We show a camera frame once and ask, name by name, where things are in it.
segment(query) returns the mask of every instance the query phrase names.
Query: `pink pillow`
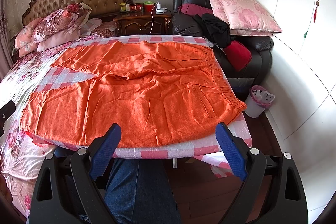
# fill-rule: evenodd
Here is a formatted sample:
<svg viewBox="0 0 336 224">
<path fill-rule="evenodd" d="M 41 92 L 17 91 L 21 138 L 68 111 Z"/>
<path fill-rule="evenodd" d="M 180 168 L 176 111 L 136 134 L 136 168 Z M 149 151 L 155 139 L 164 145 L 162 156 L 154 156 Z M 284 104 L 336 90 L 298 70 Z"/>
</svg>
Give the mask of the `pink pillow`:
<svg viewBox="0 0 336 224">
<path fill-rule="evenodd" d="M 38 44 L 34 43 L 34 41 L 30 41 L 23 47 L 19 49 L 19 58 L 24 57 L 30 52 L 36 51 Z"/>
<path fill-rule="evenodd" d="M 80 30 L 79 37 L 88 37 L 90 33 L 97 27 L 99 27 L 103 22 L 99 18 L 89 19 Z"/>
<path fill-rule="evenodd" d="M 181 11 L 183 14 L 186 14 L 189 16 L 199 15 L 201 17 L 203 14 L 212 15 L 211 9 L 208 9 L 208 8 L 196 5 L 196 4 L 191 4 L 191 3 L 182 4 L 178 8 L 178 10 Z"/>
<path fill-rule="evenodd" d="M 74 28 L 73 26 L 62 30 L 58 33 L 53 34 L 51 37 L 39 43 L 37 48 L 38 52 L 48 50 L 50 48 L 62 45 L 69 41 L 74 41 L 79 38 L 79 28 Z"/>
<path fill-rule="evenodd" d="M 116 33 L 115 30 L 117 29 L 117 26 L 115 22 L 109 21 L 104 22 L 99 27 L 95 28 L 90 35 L 99 35 L 101 37 L 115 37 Z"/>
<path fill-rule="evenodd" d="M 32 22 L 28 23 L 22 30 L 19 32 L 15 38 L 15 48 L 22 48 L 24 45 L 28 44 L 32 40 L 32 35 L 36 26 L 40 23 L 42 18 L 36 18 Z"/>
<path fill-rule="evenodd" d="M 229 21 L 226 17 L 226 14 L 224 12 L 223 6 L 219 2 L 219 0 L 210 0 L 210 5 L 212 8 L 213 15 L 215 17 L 218 17 L 222 21 L 229 24 Z M 246 37 L 256 37 L 256 36 L 266 36 L 266 37 L 272 37 L 273 34 L 271 32 L 259 32 L 259 31 L 248 31 L 248 30 L 230 30 L 231 35 L 243 35 Z"/>
<path fill-rule="evenodd" d="M 80 27 L 85 24 L 91 13 L 91 8 L 84 3 L 70 4 L 45 17 L 37 25 L 33 39 L 35 43 L 42 42 L 53 34 L 69 27 Z"/>
<path fill-rule="evenodd" d="M 282 32 L 256 0 L 219 0 L 232 30 Z"/>
</svg>

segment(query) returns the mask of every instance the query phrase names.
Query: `person's leg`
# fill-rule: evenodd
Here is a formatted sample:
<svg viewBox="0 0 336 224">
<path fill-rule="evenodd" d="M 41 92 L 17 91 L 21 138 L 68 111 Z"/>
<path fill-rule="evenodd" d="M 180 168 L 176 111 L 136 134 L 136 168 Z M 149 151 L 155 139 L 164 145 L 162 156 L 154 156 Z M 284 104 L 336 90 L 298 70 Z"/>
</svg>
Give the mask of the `person's leg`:
<svg viewBox="0 0 336 224">
<path fill-rule="evenodd" d="M 161 160 L 115 159 L 106 205 L 120 224 L 180 224 Z"/>
</svg>

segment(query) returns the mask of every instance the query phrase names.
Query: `nightstand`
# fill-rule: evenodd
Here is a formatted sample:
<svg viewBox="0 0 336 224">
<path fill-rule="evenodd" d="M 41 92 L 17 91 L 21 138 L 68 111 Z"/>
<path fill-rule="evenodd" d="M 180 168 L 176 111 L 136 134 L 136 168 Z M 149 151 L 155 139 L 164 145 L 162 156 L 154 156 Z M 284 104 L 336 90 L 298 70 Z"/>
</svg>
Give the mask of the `nightstand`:
<svg viewBox="0 0 336 224">
<path fill-rule="evenodd" d="M 154 24 L 152 34 L 171 34 L 172 14 L 153 11 Z M 151 12 L 120 13 L 113 21 L 117 26 L 117 35 L 149 34 L 152 27 Z"/>
</svg>

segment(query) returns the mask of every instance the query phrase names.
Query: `curtain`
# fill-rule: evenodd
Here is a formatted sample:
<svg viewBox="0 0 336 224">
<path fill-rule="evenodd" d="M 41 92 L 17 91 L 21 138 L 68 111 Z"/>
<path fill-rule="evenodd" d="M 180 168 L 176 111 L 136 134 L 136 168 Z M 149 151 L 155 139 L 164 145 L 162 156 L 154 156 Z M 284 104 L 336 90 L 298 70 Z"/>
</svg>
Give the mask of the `curtain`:
<svg viewBox="0 0 336 224">
<path fill-rule="evenodd" d="M 11 47 L 8 39 L 5 1 L 6 0 L 0 0 L 0 82 L 13 65 Z"/>
</svg>

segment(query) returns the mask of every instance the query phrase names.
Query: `table leg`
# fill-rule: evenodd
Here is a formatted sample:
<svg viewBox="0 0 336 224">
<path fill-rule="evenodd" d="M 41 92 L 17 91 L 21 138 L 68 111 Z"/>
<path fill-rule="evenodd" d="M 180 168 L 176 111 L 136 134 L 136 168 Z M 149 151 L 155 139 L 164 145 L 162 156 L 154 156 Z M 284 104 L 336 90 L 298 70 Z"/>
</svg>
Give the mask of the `table leg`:
<svg viewBox="0 0 336 224">
<path fill-rule="evenodd" d="M 177 168 L 177 158 L 173 158 L 173 168 Z"/>
</svg>

